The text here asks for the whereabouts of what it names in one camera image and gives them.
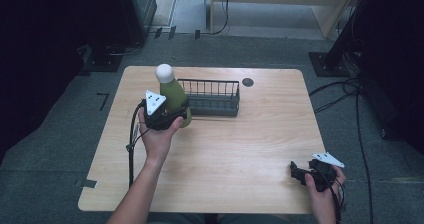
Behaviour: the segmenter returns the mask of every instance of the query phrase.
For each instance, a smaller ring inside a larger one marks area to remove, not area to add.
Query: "wire basket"
[[[239,110],[238,81],[178,79],[192,115],[236,117]]]

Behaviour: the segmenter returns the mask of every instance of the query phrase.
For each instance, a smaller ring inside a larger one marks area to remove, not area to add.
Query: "wrist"
[[[149,157],[147,156],[144,166],[149,169],[162,169],[165,158]]]

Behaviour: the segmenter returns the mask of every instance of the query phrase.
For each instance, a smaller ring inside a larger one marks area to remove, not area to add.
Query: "person's right hand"
[[[141,122],[140,133],[144,133],[141,138],[143,139],[144,146],[146,147],[146,161],[151,160],[153,162],[163,163],[165,162],[166,156],[168,155],[171,147],[171,139],[183,123],[183,118],[177,117],[167,130],[155,131],[148,130],[144,124],[143,113],[144,108],[140,108],[138,118]]]
[[[337,180],[343,185],[346,181],[346,177],[339,167],[333,166],[333,169],[337,172]],[[334,224],[336,223],[336,211],[333,201],[333,196],[330,188],[325,189],[323,192],[318,192],[315,187],[314,178],[309,174],[305,174],[306,186],[308,187],[309,197],[311,200],[312,213],[317,219],[319,224]],[[339,197],[339,183],[334,181],[332,189]]]

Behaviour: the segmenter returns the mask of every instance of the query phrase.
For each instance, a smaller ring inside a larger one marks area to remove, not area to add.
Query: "table top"
[[[156,67],[128,67],[119,84],[79,208],[113,211],[128,190],[132,114],[146,90],[159,93]],[[290,177],[290,161],[306,169],[324,152],[302,73],[294,69],[175,67],[177,78],[240,81],[237,117],[193,116],[174,136],[151,211],[310,213],[305,186]],[[251,78],[253,86],[242,84]],[[134,175],[145,160],[135,146]]]

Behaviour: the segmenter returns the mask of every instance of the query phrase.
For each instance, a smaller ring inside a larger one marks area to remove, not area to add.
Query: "white ball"
[[[175,78],[172,67],[168,64],[160,64],[156,68],[156,78],[160,83],[170,83]]]

